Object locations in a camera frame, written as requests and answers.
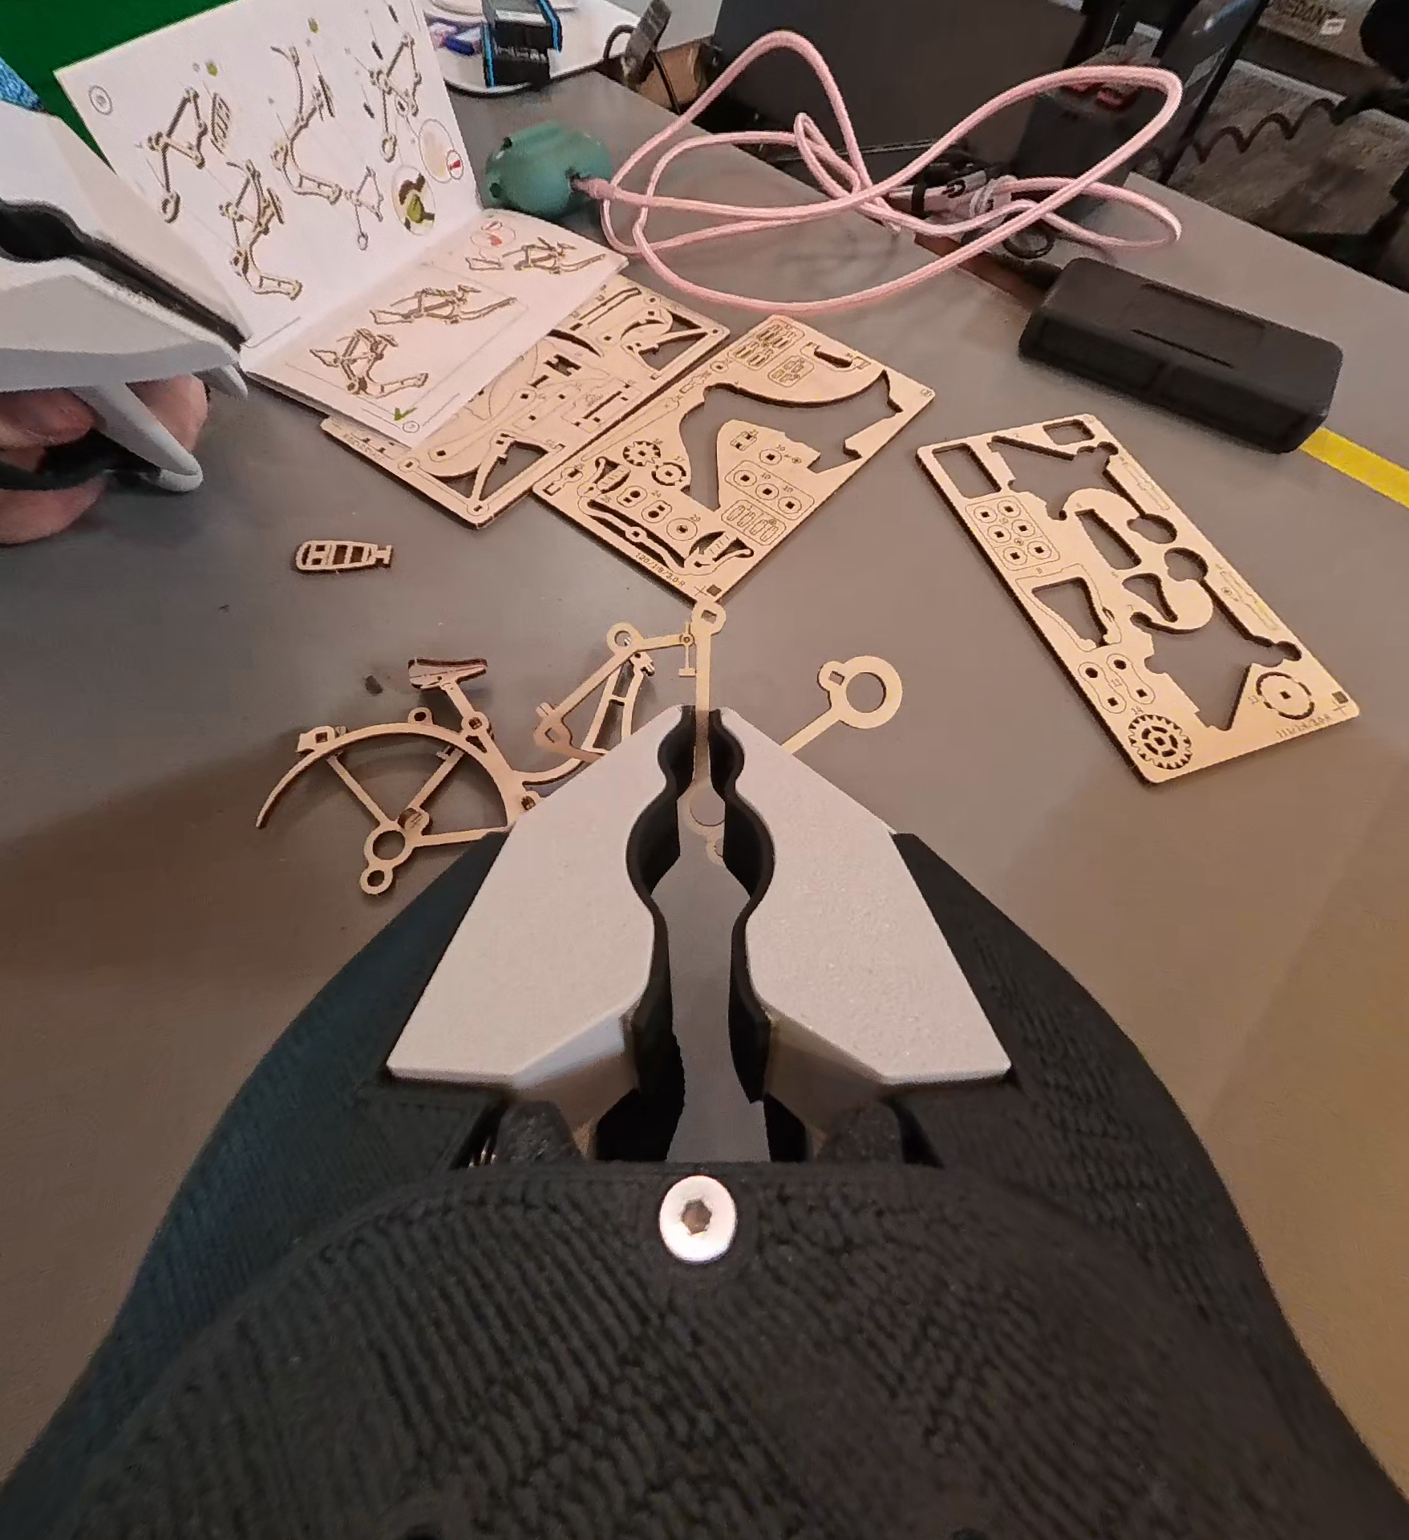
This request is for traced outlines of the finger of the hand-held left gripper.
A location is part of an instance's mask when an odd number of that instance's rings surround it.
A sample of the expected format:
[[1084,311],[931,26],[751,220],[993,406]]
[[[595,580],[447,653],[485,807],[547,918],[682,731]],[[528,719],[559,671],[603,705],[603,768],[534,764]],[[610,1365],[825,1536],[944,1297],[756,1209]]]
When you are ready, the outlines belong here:
[[245,328],[205,257],[123,181],[64,119],[0,101],[0,257],[75,260],[205,326],[229,347]]
[[[159,278],[128,283],[128,257]],[[120,389],[197,375],[245,395],[244,328],[226,283],[181,237],[135,250],[16,260],[0,250],[0,395]]]

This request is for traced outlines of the black device with blue trim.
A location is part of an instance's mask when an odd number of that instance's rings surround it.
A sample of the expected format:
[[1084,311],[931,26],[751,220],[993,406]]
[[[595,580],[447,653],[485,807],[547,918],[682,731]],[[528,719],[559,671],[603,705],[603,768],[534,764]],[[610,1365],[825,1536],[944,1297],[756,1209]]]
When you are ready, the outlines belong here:
[[485,89],[543,89],[565,51],[565,20],[547,0],[485,0],[481,3]]

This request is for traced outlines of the thin wooden rod part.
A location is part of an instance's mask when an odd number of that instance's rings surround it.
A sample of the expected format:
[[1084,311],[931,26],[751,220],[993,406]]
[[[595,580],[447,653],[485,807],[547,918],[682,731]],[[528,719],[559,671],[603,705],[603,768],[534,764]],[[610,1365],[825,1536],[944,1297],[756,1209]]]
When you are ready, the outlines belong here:
[[712,712],[712,635],[721,632],[727,614],[712,598],[693,606],[688,627],[688,669],[682,676],[695,679],[695,748],[693,748],[693,785],[679,801],[682,823],[705,839],[705,855],[721,870],[721,816],[705,816],[698,801],[712,791],[711,780],[711,712]]

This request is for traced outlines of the black rectangular case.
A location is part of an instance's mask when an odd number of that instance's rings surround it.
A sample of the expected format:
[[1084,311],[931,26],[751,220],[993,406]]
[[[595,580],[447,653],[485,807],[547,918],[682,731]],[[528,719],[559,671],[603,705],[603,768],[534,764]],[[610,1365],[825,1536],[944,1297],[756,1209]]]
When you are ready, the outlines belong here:
[[1293,453],[1317,434],[1345,366],[1331,339],[1088,257],[1041,293],[1022,358],[1260,453]]

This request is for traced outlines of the wooden sheet with frame parts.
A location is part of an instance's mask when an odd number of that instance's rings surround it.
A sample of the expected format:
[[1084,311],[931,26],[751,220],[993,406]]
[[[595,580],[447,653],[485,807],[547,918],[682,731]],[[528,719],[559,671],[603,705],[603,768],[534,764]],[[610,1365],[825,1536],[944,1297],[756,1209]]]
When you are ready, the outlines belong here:
[[727,326],[610,278],[425,445],[348,418],[323,418],[322,434],[481,531],[727,339]]

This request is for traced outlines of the white instruction booklet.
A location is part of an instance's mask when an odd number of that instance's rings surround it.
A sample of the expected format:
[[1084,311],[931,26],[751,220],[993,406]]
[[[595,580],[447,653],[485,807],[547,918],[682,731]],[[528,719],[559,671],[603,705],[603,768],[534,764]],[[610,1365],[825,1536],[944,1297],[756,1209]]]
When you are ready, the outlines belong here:
[[57,71],[245,326],[245,375],[425,445],[621,257],[485,211],[420,3],[218,3]]

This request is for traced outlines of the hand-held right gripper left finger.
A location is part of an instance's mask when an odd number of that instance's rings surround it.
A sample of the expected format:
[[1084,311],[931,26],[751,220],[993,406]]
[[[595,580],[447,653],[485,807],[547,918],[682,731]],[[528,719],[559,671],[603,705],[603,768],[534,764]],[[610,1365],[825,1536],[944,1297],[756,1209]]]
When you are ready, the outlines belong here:
[[517,816],[383,1060],[393,1077],[553,1100],[574,1128],[679,1134],[656,886],[679,863],[693,772],[695,710],[665,710]]

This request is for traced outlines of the wooden bicycle frame assembly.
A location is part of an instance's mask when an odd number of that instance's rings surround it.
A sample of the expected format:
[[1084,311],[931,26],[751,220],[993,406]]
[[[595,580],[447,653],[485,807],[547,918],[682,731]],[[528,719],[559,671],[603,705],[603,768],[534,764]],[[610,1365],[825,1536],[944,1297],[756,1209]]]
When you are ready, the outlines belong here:
[[[306,726],[296,734],[294,768],[276,780],[276,791],[257,807],[257,825],[268,823],[276,806],[311,768],[330,768],[372,823],[366,863],[362,863],[362,893],[366,894],[383,894],[393,886],[396,870],[420,852],[471,846],[481,836],[506,832],[523,812],[531,812],[543,801],[543,785],[565,780],[576,768],[576,759],[565,759],[547,772],[511,768],[511,759],[495,742],[490,712],[481,712],[469,695],[469,687],[481,679],[481,676],[485,676],[485,659],[412,659],[407,662],[407,687],[420,691],[420,695],[432,695],[432,691],[444,695],[458,720],[438,720],[435,710],[416,705],[396,720],[377,720],[377,726],[358,726],[358,731],[334,726],[334,720]],[[416,785],[416,796],[396,812],[388,812],[362,785],[362,779],[348,768],[353,748],[379,743],[379,742],[412,742],[412,743],[432,743],[432,752],[435,752],[435,768],[425,772],[425,780]],[[497,825],[438,825],[435,823],[435,807],[432,807],[435,796],[469,764],[490,779],[490,785],[502,806]]]

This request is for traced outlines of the black flat panel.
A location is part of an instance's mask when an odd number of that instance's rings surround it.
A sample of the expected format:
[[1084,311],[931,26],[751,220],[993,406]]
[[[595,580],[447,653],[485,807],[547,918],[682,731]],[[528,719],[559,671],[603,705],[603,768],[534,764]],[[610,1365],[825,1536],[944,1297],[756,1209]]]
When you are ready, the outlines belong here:
[[[798,34],[825,53],[872,179],[888,179],[985,101],[1065,68],[1082,53],[1084,10],[1047,0],[727,0],[705,53],[705,84],[770,34]],[[712,133],[792,127],[798,116],[814,116],[830,141],[841,148],[814,68],[777,51],[756,61],[698,123]],[[1025,119],[1028,106],[1012,106],[976,127],[966,150],[1007,162]]]

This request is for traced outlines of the wooden sheet with gear parts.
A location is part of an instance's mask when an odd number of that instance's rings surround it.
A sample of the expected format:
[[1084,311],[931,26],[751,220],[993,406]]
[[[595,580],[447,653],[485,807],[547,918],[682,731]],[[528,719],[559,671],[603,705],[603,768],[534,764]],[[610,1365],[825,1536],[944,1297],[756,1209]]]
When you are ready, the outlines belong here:
[[[782,434],[761,413],[825,413],[878,389],[885,422],[856,428],[837,462]],[[695,493],[682,423],[711,395],[743,395],[751,418],[712,434],[712,503]],[[789,317],[761,318],[656,403],[534,484],[534,496],[688,598],[727,598],[782,549],[933,389]]]

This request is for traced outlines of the teal rounded object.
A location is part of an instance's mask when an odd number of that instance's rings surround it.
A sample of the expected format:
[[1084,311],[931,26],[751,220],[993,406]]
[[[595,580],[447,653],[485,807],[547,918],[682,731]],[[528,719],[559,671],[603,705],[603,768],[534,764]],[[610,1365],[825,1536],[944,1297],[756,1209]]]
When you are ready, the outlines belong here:
[[485,204],[531,213],[531,220],[565,220],[584,198],[584,181],[614,179],[614,156],[592,133],[566,123],[531,123],[506,133],[485,156]]

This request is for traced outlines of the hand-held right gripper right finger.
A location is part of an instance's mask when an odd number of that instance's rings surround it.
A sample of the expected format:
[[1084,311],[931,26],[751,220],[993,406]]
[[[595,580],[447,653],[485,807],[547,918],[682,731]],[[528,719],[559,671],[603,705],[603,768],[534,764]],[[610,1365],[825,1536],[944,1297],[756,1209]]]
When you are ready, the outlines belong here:
[[770,1140],[830,1140],[917,1088],[1003,1082],[1012,1055],[901,836],[733,710],[712,710],[733,921],[733,1070]]

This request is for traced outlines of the wooden ring-ended part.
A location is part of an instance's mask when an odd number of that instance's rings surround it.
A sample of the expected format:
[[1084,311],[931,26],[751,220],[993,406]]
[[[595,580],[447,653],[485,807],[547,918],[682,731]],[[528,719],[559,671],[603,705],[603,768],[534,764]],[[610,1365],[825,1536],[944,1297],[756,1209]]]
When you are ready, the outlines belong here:
[[[863,659],[848,659],[848,662],[830,659],[814,679],[830,695],[830,710],[814,720],[805,720],[792,742],[782,742],[789,752],[800,752],[810,742],[821,742],[834,726],[853,726],[853,731],[888,726],[899,719],[899,710],[901,710],[901,695],[904,695],[901,691],[901,671],[888,659],[870,659],[870,653]],[[872,710],[862,710],[853,701],[856,679],[872,679],[878,687],[878,705]]]

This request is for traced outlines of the narrow wooden parts sheet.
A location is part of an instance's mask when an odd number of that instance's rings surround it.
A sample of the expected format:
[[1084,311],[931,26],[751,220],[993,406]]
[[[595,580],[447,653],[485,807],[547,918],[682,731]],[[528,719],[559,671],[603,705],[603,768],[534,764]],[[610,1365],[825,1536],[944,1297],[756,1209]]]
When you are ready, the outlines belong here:
[[[1100,418],[961,434],[917,459],[1138,780],[1181,780],[1358,719]],[[1222,632],[1248,646],[1248,662],[1230,705],[1203,712],[1158,669],[1158,646]]]

